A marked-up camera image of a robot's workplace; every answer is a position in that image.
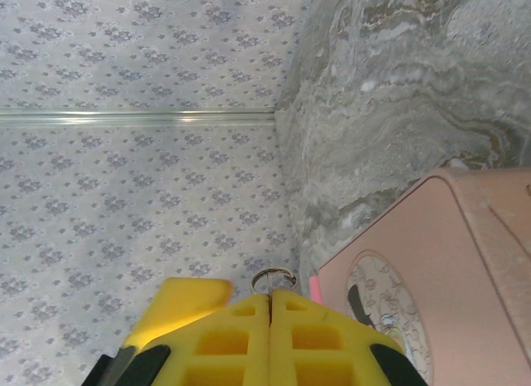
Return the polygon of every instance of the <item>key ring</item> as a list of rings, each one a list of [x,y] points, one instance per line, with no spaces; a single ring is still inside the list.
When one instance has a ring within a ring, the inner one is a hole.
[[[259,295],[259,292],[255,289],[255,285],[258,282],[258,280],[260,280],[263,276],[267,276],[269,274],[277,274],[277,273],[284,274],[284,278],[287,281],[291,282],[291,288],[289,289],[289,291],[293,291],[297,287],[297,283],[299,281],[297,280],[297,277],[291,270],[288,270],[287,268],[282,268],[282,267],[270,267],[270,268],[266,268],[265,270],[258,272],[255,276],[252,277],[252,280],[251,280],[252,294]]]

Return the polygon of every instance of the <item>gray marble surface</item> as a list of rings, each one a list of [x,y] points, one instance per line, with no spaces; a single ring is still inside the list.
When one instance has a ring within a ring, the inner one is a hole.
[[[275,115],[302,279],[431,169],[531,164],[531,0],[311,11]]]

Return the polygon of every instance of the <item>yellow object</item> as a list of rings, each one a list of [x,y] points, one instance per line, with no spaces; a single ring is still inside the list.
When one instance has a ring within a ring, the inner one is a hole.
[[[151,340],[222,309],[231,294],[232,284],[226,280],[168,278],[122,347],[142,349]]]
[[[165,281],[120,349],[130,357],[84,385],[392,386],[372,353],[401,351],[388,336],[290,291],[222,308],[230,291],[227,281]]]
[[[270,385],[389,385],[370,351],[401,351],[388,336],[288,291],[273,291],[272,313]]]

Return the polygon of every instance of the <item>floral wallpaper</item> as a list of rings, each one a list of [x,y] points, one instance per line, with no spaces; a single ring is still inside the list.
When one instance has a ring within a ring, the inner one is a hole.
[[[0,106],[274,106],[310,1],[0,0]]]
[[[170,276],[298,266],[273,126],[0,129],[0,384],[81,385]]]

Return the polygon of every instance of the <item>pink plastic container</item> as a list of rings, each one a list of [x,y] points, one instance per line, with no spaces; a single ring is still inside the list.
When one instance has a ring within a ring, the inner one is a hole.
[[[430,385],[531,385],[531,169],[439,169],[319,271]]]

